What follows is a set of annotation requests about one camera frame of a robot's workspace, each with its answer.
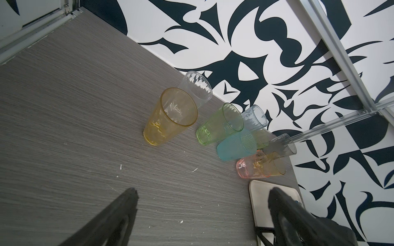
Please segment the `beige plastic tray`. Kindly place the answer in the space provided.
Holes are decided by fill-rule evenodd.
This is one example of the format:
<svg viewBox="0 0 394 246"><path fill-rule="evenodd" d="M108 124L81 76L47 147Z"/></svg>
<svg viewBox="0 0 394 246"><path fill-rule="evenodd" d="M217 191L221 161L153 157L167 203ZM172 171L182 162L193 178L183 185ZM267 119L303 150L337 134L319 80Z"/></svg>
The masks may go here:
<svg viewBox="0 0 394 246"><path fill-rule="evenodd" d="M252 180L249 183L249 195L254 225L257 227L274 227L268 208L269 192L273 188L280 188L293 200L297 201L302 207L304 207L301 196L296 189L265 181Z"/></svg>

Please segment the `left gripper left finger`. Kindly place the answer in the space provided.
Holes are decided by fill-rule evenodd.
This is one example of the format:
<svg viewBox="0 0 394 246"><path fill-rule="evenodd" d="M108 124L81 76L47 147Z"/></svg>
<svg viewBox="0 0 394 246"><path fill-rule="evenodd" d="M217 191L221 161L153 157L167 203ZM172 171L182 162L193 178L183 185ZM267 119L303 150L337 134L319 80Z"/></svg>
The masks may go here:
<svg viewBox="0 0 394 246"><path fill-rule="evenodd" d="M126 189L91 221L61 246L126 246L137 214L139 196L135 188Z"/></svg>

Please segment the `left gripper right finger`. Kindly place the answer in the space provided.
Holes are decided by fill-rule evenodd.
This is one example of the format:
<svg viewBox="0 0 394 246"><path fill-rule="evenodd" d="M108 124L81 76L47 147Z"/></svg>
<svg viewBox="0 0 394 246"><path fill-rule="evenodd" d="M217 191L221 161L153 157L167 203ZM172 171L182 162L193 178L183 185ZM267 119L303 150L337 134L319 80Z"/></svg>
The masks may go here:
<svg viewBox="0 0 394 246"><path fill-rule="evenodd" d="M316 218L279 188L268 197L275 246L356 246L355 233L331 219Z"/></svg>

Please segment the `amber plastic cup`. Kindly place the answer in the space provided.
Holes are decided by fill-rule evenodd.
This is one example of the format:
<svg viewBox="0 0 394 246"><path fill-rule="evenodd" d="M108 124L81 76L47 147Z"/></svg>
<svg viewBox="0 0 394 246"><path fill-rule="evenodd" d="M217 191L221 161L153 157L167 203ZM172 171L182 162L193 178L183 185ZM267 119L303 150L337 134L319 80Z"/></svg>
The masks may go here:
<svg viewBox="0 0 394 246"><path fill-rule="evenodd" d="M198 119L198 108L192 97L182 89L164 90L143 131L145 140L161 145L174 138Z"/></svg>

